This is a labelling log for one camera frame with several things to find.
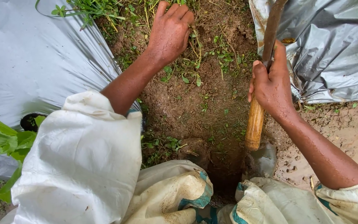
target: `plastic mulch film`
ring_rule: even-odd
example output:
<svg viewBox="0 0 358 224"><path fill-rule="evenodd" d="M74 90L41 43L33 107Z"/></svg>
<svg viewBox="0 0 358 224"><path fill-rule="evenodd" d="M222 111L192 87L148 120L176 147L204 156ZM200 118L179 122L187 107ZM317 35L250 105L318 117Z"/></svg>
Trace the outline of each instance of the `plastic mulch film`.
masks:
<svg viewBox="0 0 358 224"><path fill-rule="evenodd" d="M0 0L0 120L20 129L31 113L50 114L67 96L101 90L121 70L96 25L80 31L79 16L51 17L65 0ZM137 102L133 109L140 111ZM0 179L17 162L0 155Z"/></svg>
<svg viewBox="0 0 358 224"><path fill-rule="evenodd" d="M262 53L270 5L249 0ZM358 100L358 1L289 0L277 39L286 45L292 92L305 103Z"/></svg>

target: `finger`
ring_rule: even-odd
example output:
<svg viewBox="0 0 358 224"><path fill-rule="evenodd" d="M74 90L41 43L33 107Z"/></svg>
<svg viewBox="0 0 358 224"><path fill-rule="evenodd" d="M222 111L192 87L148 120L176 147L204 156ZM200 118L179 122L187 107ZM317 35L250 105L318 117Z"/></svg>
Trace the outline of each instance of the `finger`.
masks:
<svg viewBox="0 0 358 224"><path fill-rule="evenodd" d="M194 13L187 11L186 14L182 17L182 21L186 22L189 25L194 24Z"/></svg>
<svg viewBox="0 0 358 224"><path fill-rule="evenodd" d="M251 81L249 82L248 102L251 102L252 100L252 93L254 91L254 82L255 82L254 78L252 78Z"/></svg>
<svg viewBox="0 0 358 224"><path fill-rule="evenodd" d="M269 81L266 67L258 60L252 64L252 76L255 76L255 83L265 83Z"/></svg>
<svg viewBox="0 0 358 224"><path fill-rule="evenodd" d="M178 8L179 8L179 4L175 3L168 9L168 11L165 14L167 16L172 16Z"/></svg>
<svg viewBox="0 0 358 224"><path fill-rule="evenodd" d="M272 63L271 69L286 69L287 68L287 54L284 44L276 40L274 46L275 60Z"/></svg>
<svg viewBox="0 0 358 224"><path fill-rule="evenodd" d="M185 34L185 39L183 40L183 50L187 48L187 41L189 40L190 35L190 29L187 29L187 32Z"/></svg>
<svg viewBox="0 0 358 224"><path fill-rule="evenodd" d="M186 5L181 5L173 14L174 17L181 19L187 12L189 8Z"/></svg>
<svg viewBox="0 0 358 224"><path fill-rule="evenodd" d="M169 6L169 2L167 1L161 1L160 3L158 3L156 18L162 17L165 14L165 10L167 10L168 6Z"/></svg>

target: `white sleeve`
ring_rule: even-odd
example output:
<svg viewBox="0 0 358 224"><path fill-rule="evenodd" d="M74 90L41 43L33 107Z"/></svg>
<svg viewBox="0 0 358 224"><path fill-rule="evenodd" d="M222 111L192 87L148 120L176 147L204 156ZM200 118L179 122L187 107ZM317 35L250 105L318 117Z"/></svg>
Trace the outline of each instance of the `white sleeve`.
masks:
<svg viewBox="0 0 358 224"><path fill-rule="evenodd" d="M315 192L320 202L344 222L358 224L358 185L332 190L319 184Z"/></svg>
<svg viewBox="0 0 358 224"><path fill-rule="evenodd" d="M114 113L90 90L50 114L12 188L14 223L120 223L142 163L140 112Z"/></svg>

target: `left hand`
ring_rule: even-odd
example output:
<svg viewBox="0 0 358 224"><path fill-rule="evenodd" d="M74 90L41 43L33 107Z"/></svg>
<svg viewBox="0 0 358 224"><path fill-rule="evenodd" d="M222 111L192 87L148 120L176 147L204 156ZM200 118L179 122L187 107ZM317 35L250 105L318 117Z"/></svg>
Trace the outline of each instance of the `left hand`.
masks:
<svg viewBox="0 0 358 224"><path fill-rule="evenodd" d="M166 1L158 4L146 49L161 66L166 66L183 53L189 39L189 25L194 23L194 14L186 5L175 3L165 12L168 6Z"/></svg>

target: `forearm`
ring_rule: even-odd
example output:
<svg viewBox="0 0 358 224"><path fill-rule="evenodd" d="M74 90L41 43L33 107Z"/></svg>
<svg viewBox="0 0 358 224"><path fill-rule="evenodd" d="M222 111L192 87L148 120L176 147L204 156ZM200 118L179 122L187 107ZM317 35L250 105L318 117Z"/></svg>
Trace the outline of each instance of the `forearm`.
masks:
<svg viewBox="0 0 358 224"><path fill-rule="evenodd" d="M100 93L109 99L115 113L126 115L132 103L163 67L156 56L146 50Z"/></svg>
<svg viewBox="0 0 358 224"><path fill-rule="evenodd" d="M320 182L339 189L358 184L358 164L293 111L276 121L304 155Z"/></svg>

